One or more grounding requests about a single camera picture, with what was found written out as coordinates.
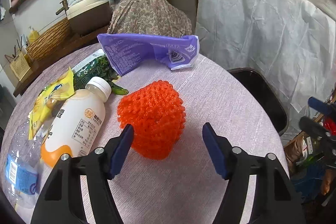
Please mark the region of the yellow soap bottle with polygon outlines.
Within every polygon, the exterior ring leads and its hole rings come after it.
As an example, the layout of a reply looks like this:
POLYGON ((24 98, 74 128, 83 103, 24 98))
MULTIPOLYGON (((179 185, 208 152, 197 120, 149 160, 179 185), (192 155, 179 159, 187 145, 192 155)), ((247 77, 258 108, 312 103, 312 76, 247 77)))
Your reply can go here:
POLYGON ((29 26, 29 38, 28 38, 28 45, 31 45, 39 38, 39 32, 37 32, 33 27, 29 26))

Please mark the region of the wooden counter shelf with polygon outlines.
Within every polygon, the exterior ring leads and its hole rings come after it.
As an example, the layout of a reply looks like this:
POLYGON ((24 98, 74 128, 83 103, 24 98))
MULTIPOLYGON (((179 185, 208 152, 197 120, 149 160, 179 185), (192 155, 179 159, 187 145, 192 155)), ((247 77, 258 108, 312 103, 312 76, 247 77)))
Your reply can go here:
POLYGON ((87 35, 80 36, 78 34, 73 35, 69 38, 68 42, 63 43, 59 48, 56 49, 56 53, 42 61, 34 61, 32 63, 31 69, 27 74, 20 80, 13 92, 13 96, 16 98, 18 95, 23 95, 31 83, 48 67, 59 61, 64 56, 77 51, 86 46, 95 44, 98 42, 96 36, 100 33, 106 33, 109 25, 103 26, 98 30, 95 30, 87 35))

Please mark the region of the white orange drink bottle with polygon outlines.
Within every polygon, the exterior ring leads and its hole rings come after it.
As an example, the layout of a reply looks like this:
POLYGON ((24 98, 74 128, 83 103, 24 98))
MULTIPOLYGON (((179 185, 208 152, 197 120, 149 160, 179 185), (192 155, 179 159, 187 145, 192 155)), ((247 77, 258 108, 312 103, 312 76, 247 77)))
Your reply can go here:
POLYGON ((51 168, 61 155, 88 155, 105 119, 104 103, 112 88, 101 77, 92 77, 85 88, 68 98, 41 145, 41 158, 51 168))

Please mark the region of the purple snack bag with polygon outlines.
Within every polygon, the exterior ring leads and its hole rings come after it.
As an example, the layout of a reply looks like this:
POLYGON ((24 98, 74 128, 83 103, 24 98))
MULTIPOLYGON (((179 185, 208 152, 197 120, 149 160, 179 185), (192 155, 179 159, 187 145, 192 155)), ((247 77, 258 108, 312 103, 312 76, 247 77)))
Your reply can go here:
POLYGON ((112 68, 123 76, 143 61, 155 60, 170 70, 189 68, 199 55, 199 39, 195 35, 181 38, 144 34, 98 34, 112 68))

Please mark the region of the woven wicker basket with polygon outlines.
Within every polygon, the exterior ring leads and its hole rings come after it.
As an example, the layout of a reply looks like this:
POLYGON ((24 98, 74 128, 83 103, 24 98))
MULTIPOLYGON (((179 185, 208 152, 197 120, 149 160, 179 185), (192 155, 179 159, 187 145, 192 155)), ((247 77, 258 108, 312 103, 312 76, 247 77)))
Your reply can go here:
POLYGON ((56 49, 73 35, 67 18, 53 25, 27 47, 27 54, 32 61, 41 61, 49 57, 56 49))

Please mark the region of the black trash bin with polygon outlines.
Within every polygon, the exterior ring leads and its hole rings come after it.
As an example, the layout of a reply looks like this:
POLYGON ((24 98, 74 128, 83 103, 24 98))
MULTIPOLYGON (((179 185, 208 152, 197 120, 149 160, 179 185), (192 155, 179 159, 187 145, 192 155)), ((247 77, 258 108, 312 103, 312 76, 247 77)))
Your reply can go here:
POLYGON ((228 72, 252 94, 267 113, 278 134, 282 136, 289 126, 289 119, 265 77, 252 68, 235 68, 229 69, 228 72))

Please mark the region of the pink lilac tablecloth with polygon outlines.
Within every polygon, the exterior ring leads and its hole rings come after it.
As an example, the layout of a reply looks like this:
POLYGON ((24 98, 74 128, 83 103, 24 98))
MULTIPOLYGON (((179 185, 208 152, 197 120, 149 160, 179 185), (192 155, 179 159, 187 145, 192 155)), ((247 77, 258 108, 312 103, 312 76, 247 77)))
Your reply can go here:
POLYGON ((254 96, 198 56, 147 61, 113 96, 94 77, 37 135, 31 223, 284 223, 291 188, 278 132, 254 96))

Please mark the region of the brown white ceramic pot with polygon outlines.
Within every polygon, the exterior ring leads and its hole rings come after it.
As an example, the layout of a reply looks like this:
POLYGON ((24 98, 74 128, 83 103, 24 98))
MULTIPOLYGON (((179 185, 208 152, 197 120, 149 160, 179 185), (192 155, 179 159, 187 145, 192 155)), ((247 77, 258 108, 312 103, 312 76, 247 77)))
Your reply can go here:
POLYGON ((86 35, 103 26, 112 18, 109 1, 82 0, 67 10, 67 19, 73 32, 86 35))

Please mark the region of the orange foam fruit net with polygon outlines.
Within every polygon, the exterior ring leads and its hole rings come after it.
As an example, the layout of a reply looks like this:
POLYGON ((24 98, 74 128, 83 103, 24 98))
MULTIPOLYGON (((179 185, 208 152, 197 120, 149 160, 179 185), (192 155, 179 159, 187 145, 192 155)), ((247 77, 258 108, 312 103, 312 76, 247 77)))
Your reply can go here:
POLYGON ((145 158, 169 156, 185 128, 183 100, 168 81, 158 80, 122 97, 117 106, 120 127, 134 129, 131 147, 145 158))

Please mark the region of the beige chopstick holder box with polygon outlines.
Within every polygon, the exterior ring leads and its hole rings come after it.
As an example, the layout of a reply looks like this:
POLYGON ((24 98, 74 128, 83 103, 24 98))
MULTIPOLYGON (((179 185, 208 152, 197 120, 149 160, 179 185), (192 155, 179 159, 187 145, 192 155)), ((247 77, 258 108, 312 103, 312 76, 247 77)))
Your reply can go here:
POLYGON ((22 52, 19 52, 16 57, 10 62, 10 68, 19 81, 21 81, 31 69, 29 63, 25 58, 25 55, 22 52))

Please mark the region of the floral patterned cloth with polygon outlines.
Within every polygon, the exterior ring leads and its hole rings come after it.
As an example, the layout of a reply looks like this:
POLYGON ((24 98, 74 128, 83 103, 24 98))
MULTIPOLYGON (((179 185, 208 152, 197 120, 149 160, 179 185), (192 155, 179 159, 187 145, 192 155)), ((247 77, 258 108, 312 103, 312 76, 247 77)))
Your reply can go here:
POLYGON ((193 34, 193 28, 187 15, 167 0, 119 0, 107 33, 181 38, 193 34))

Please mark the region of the white crinkled cover sheet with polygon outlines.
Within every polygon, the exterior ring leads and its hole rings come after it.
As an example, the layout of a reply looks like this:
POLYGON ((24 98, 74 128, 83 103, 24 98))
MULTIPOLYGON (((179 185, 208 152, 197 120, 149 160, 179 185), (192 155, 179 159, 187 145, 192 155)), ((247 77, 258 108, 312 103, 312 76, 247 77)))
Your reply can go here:
POLYGON ((289 118, 283 144, 314 116, 308 99, 327 100, 335 87, 335 21, 307 0, 199 0, 195 33, 224 69, 265 77, 289 118))

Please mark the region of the clear crushed water bottle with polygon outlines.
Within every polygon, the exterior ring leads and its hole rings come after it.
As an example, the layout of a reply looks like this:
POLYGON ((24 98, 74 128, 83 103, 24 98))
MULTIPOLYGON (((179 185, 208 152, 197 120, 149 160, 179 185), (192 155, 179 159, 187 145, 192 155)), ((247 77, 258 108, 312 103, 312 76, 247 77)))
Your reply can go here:
POLYGON ((39 191, 42 138, 29 139, 30 121, 24 121, 11 141, 5 164, 4 194, 12 205, 32 209, 39 191))

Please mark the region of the brass faucet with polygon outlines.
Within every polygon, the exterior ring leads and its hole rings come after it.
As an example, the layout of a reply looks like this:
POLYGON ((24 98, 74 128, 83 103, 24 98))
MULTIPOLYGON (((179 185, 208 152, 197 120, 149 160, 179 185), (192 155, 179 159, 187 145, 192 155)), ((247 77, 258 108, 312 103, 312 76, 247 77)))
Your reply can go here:
POLYGON ((59 15, 63 11, 67 12, 67 10, 69 9, 68 1, 67 0, 62 0, 60 2, 60 4, 62 5, 62 7, 60 9, 58 9, 58 11, 55 12, 56 15, 59 15))

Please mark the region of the yellow snack wrapper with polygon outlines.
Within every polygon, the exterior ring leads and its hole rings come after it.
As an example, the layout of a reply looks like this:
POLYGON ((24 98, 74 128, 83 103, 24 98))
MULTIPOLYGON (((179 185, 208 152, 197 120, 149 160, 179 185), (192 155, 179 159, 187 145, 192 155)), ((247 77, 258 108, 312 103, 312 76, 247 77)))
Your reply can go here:
POLYGON ((44 122, 51 116, 55 105, 67 100, 74 93, 74 73, 69 67, 55 82, 45 86, 36 98, 29 113, 29 140, 33 140, 44 122))

